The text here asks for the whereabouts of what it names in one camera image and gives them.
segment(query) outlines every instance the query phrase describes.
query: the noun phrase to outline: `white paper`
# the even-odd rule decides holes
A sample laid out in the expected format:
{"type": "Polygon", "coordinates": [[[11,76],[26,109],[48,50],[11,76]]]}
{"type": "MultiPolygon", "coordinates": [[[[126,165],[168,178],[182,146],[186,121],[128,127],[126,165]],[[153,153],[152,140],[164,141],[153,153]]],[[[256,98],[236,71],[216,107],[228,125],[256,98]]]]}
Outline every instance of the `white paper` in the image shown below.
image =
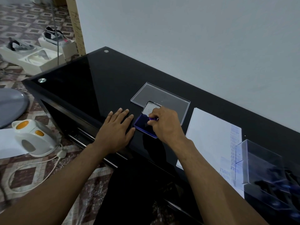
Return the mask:
{"type": "Polygon", "coordinates": [[[194,108],[186,137],[206,161],[244,198],[233,184],[235,146],[242,142],[242,129],[203,110],[194,108]]]}
{"type": "Polygon", "coordinates": [[[13,128],[0,130],[0,159],[27,153],[28,152],[15,140],[13,128]]]}

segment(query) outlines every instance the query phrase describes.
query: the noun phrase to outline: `clear acrylic box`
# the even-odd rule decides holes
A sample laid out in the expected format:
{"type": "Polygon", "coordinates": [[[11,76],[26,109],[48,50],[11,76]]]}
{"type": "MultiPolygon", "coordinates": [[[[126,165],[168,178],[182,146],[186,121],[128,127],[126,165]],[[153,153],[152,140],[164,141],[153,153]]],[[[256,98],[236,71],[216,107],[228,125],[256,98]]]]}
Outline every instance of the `clear acrylic box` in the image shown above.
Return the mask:
{"type": "Polygon", "coordinates": [[[175,110],[178,114],[180,124],[183,124],[188,111],[190,101],[163,90],[153,84],[145,83],[144,86],[133,96],[131,102],[145,107],[148,101],[175,110]]]}
{"type": "Polygon", "coordinates": [[[237,188],[300,222],[299,165],[287,166],[280,155],[245,140],[236,146],[233,172],[237,188]]]}

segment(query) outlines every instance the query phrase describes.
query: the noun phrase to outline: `forearm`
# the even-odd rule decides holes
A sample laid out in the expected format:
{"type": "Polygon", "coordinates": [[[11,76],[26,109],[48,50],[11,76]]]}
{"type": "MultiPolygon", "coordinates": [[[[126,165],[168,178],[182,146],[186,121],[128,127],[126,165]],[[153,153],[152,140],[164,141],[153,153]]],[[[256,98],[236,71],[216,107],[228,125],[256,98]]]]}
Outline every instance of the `forearm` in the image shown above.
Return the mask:
{"type": "Polygon", "coordinates": [[[193,190],[205,224],[267,224],[202,157],[191,140],[172,146],[193,190]]]}
{"type": "Polygon", "coordinates": [[[0,214],[2,224],[62,224],[85,182],[104,158],[88,145],[73,161],[0,214]]]}

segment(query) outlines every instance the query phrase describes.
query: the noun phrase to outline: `white box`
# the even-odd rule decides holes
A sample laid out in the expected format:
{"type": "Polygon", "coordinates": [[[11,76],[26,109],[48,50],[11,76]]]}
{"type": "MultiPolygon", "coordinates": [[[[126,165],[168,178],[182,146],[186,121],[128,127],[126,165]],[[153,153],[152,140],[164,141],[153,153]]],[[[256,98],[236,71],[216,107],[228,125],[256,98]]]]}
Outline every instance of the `white box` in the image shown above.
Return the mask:
{"type": "MultiPolygon", "coordinates": [[[[57,66],[57,52],[46,48],[42,48],[41,50],[29,54],[19,60],[20,66],[23,67],[24,71],[28,75],[36,75],[57,66]],[[44,50],[46,52],[49,60],[45,60],[41,57],[36,56],[36,54],[41,50],[44,50]]],[[[62,53],[59,53],[58,58],[59,64],[66,63],[64,55],[62,53]]]]}
{"type": "MultiPolygon", "coordinates": [[[[40,37],[38,41],[40,42],[41,47],[57,52],[57,45],[46,41],[43,37],[40,37]]],[[[59,46],[59,52],[64,54],[64,57],[67,61],[71,60],[71,57],[78,53],[76,48],[76,42],[74,40],[69,39],[69,41],[63,46],[59,46]]]]}
{"type": "Polygon", "coordinates": [[[34,49],[32,51],[19,51],[19,52],[16,52],[16,51],[12,51],[11,49],[7,48],[7,44],[3,44],[0,47],[0,54],[2,55],[2,58],[3,58],[4,61],[13,63],[15,65],[20,65],[19,59],[21,59],[21,58],[23,58],[23,57],[25,57],[25,56],[41,49],[40,46],[36,46],[36,45],[32,45],[32,46],[36,47],[36,49],[34,49]]]}

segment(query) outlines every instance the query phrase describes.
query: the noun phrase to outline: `tiled floor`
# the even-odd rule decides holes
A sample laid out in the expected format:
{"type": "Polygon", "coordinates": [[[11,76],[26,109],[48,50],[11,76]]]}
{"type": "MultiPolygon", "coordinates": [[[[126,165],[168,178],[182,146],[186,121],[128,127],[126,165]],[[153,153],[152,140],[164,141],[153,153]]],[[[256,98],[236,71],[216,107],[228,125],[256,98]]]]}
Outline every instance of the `tiled floor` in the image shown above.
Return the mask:
{"type": "MultiPolygon", "coordinates": [[[[58,25],[58,30],[61,30],[66,37],[75,40],[70,16],[66,7],[55,9],[55,21],[58,25]]],[[[0,5],[0,45],[7,43],[8,37],[17,37],[30,44],[39,45],[38,38],[48,25],[53,28],[52,13],[49,7],[35,4],[0,5]]],[[[58,137],[61,137],[51,119],[21,83],[23,79],[28,77],[25,75],[22,67],[2,61],[0,62],[0,69],[5,69],[7,73],[18,74],[3,74],[0,72],[0,88],[21,90],[29,96],[30,105],[27,111],[18,120],[27,118],[38,120],[47,125],[58,137]]],[[[64,149],[67,150],[67,156],[58,163],[53,174],[72,161],[81,151],[72,142],[64,138],[61,139],[61,143],[64,146],[64,149]]],[[[7,186],[9,174],[11,174],[18,166],[50,159],[54,157],[60,149],[61,148],[58,148],[44,158],[33,158],[26,154],[0,160],[0,180],[8,199],[8,201],[5,201],[4,195],[0,192],[0,212],[8,207],[9,204],[14,204],[20,197],[26,194],[12,193],[10,191],[7,186]]],[[[17,171],[9,181],[10,187],[16,191],[24,191],[32,188],[47,177],[55,162],[56,159],[22,168],[17,171]]],[[[93,224],[107,192],[107,185],[112,172],[113,170],[104,163],[99,165],[79,194],[63,223],[64,225],[93,224]]],[[[158,206],[157,203],[153,205],[153,214],[156,219],[151,223],[152,225],[170,224],[174,221],[174,216],[168,212],[167,208],[158,206]]]]}

